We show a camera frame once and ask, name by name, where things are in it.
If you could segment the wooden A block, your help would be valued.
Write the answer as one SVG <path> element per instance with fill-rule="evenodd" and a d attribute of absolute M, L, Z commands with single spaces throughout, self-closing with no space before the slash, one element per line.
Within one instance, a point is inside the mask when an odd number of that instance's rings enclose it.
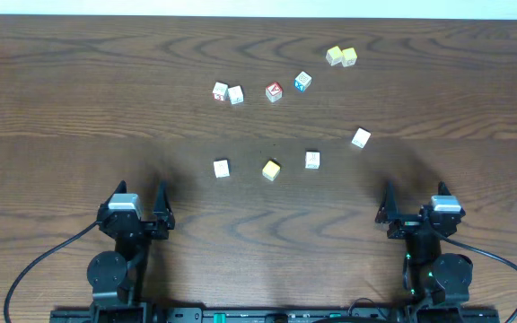
<path fill-rule="evenodd" d="M 217 178 L 225 178 L 230 176 L 229 162 L 227 160 L 219 160 L 213 162 L 215 176 Z"/>

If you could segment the wooden block with figure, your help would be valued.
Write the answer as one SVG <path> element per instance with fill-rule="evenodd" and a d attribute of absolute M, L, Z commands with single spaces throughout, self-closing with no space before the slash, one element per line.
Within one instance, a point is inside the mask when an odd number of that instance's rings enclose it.
<path fill-rule="evenodd" d="M 316 170 L 320 167 L 320 152 L 307 151 L 305 153 L 305 168 Z"/>

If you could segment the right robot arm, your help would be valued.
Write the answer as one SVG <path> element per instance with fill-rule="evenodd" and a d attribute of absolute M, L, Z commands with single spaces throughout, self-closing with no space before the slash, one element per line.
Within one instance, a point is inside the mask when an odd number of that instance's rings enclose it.
<path fill-rule="evenodd" d="M 387 184 L 375 222 L 387 223 L 387 237 L 403 240 L 406 255 L 403 287 L 411 293 L 400 311 L 406 322 L 432 319 L 434 313 L 449 311 L 461 321 L 460 305 L 469 300 L 471 260 L 461 254 L 442 253 L 441 240 L 457 231 L 465 211 L 444 183 L 427 205 L 414 214 L 399 211 L 392 184 Z"/>

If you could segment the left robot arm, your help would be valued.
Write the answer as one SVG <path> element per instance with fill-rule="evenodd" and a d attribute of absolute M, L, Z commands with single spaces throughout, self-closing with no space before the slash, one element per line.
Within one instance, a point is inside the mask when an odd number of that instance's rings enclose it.
<path fill-rule="evenodd" d="M 101 232 L 115 241 L 112 251 L 95 256 L 87 267 L 92 287 L 93 322 L 163 322 L 164 313 L 142 299 L 149 248 L 154 240 L 167 240 L 175 219 L 161 183 L 153 205 L 155 218 L 143 218 L 143 207 L 122 181 L 100 205 L 96 220 Z"/>

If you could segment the wooden block with M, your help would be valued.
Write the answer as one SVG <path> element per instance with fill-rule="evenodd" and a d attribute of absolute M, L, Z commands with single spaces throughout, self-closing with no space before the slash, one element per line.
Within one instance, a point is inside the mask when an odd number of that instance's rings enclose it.
<path fill-rule="evenodd" d="M 351 144 L 363 149 L 371 137 L 371 133 L 366 129 L 359 127 L 351 141 Z"/>

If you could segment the yellow top block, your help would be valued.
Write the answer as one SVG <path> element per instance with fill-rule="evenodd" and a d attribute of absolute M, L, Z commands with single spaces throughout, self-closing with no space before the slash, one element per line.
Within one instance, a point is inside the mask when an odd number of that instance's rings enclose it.
<path fill-rule="evenodd" d="M 269 179 L 270 181 L 274 181 L 278 174 L 280 173 L 281 167 L 274 161 L 268 161 L 266 165 L 262 169 L 262 175 Z"/>

